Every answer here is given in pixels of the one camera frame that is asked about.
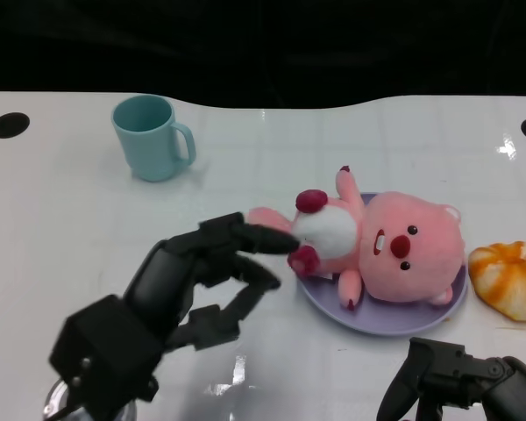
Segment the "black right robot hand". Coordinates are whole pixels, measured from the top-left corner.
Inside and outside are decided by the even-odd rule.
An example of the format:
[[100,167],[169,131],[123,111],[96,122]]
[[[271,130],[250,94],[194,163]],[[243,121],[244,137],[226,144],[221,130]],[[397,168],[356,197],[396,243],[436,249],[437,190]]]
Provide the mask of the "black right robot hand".
[[488,420],[526,421],[526,364],[512,356],[478,359],[462,345],[412,338],[376,418],[441,420],[443,408],[479,403]]

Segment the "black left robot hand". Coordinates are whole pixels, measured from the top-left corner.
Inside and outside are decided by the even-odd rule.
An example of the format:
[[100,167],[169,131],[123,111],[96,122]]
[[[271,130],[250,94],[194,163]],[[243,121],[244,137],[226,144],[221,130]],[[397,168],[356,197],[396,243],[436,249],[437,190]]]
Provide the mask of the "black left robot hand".
[[49,361],[67,386],[67,401],[51,419],[85,410],[94,420],[114,420],[130,403],[152,401],[165,354],[237,339],[240,322],[280,287],[254,255],[287,255],[299,245],[241,213],[159,241],[123,295],[105,296],[66,319]]

